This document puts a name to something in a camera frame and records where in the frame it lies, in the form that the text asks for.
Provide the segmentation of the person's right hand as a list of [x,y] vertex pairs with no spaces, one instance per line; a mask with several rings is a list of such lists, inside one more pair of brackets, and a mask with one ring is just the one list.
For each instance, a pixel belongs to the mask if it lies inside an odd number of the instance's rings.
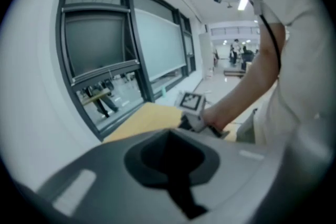
[[203,120],[206,125],[211,126],[218,131],[222,131],[226,126],[226,123],[223,121],[218,109],[214,106],[204,110]]

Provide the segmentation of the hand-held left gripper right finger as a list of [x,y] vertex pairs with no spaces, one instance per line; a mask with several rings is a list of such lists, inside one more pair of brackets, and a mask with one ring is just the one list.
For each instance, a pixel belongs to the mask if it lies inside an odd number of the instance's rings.
[[169,217],[252,217],[275,180],[280,148],[169,129]]

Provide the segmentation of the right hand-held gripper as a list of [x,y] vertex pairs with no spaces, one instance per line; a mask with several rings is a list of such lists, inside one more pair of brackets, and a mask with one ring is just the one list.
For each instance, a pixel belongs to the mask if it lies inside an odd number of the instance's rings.
[[175,106],[182,111],[179,128],[210,137],[225,138],[229,134],[228,131],[219,132],[204,122],[205,104],[204,94],[187,91],[180,93],[175,103]]

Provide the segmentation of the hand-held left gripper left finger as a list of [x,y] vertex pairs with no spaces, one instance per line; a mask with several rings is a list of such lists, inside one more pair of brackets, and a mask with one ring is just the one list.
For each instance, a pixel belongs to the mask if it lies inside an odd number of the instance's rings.
[[76,223],[183,223],[196,216],[195,168],[195,140],[163,129],[91,149],[38,194]]

